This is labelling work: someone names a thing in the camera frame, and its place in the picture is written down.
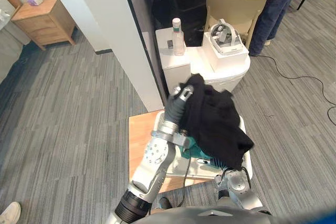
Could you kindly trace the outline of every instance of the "wooden nightstand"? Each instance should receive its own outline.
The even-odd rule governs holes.
[[[71,38],[75,22],[60,0],[44,0],[38,6],[25,3],[12,21],[42,50],[46,50],[44,45],[62,41],[75,44]]]

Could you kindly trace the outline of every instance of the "black cable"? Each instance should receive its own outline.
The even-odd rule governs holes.
[[[182,200],[181,202],[178,204],[177,207],[180,207],[182,206],[183,202],[184,202],[184,197],[185,197],[185,181],[187,179],[187,175],[188,175],[188,172],[189,172],[189,167],[190,167],[190,162],[191,162],[191,152],[190,152],[190,149],[186,149],[186,151],[189,151],[189,162],[188,162],[188,166],[187,166],[187,170],[185,171],[185,175],[184,175],[184,179],[183,179],[183,187],[182,187],[182,191],[183,191],[183,196],[182,196]]]
[[[265,55],[258,55],[257,57],[265,57],[265,58],[269,58],[269,59],[271,59],[271,60],[274,62],[275,67],[276,67],[278,73],[279,73],[282,77],[284,77],[284,78],[286,78],[286,79],[295,80],[295,79],[300,79],[300,78],[311,78],[311,79],[318,80],[318,81],[322,84],[322,95],[323,95],[323,97],[325,98],[325,100],[326,100],[327,102],[329,102],[330,104],[334,105],[334,106],[330,107],[330,108],[327,110],[327,116],[328,116],[330,122],[332,122],[332,124],[336,126],[336,123],[331,119],[331,117],[330,117],[330,115],[329,115],[329,111],[330,111],[331,109],[336,108],[336,103],[331,102],[331,101],[324,95],[324,85],[323,85],[323,82],[322,82],[319,78],[316,78],[316,77],[314,77],[314,76],[298,76],[298,77],[287,77],[287,76],[284,76],[284,75],[279,71],[278,66],[277,66],[277,62],[275,61],[274,58],[272,58],[272,57],[270,57],[270,56],[265,56]]]
[[[223,171],[222,175],[221,175],[221,181],[223,180],[223,178],[224,178],[224,176],[225,176],[225,173],[226,173],[228,170],[233,170],[233,169],[232,169],[232,168],[226,168],[226,169]]]
[[[248,171],[245,167],[241,167],[241,169],[245,172],[245,175],[247,177],[247,182],[248,182],[248,185],[250,186],[250,189],[251,189],[251,180],[250,180],[250,175],[248,174]]]

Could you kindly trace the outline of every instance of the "drawer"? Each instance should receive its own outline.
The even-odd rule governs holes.
[[[29,35],[41,45],[68,40],[64,32],[57,27],[32,31]]]
[[[47,15],[18,20],[15,23],[27,33],[43,28],[56,27],[55,23]]]

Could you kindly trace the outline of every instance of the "small device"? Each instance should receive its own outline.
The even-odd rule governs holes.
[[[243,43],[232,25],[223,19],[210,29],[211,42],[221,55],[231,55],[243,50]]]

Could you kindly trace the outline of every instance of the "black shoe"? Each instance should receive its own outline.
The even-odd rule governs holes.
[[[166,197],[162,197],[159,200],[159,205],[162,209],[170,209],[173,208],[172,205],[170,204],[169,200]]]

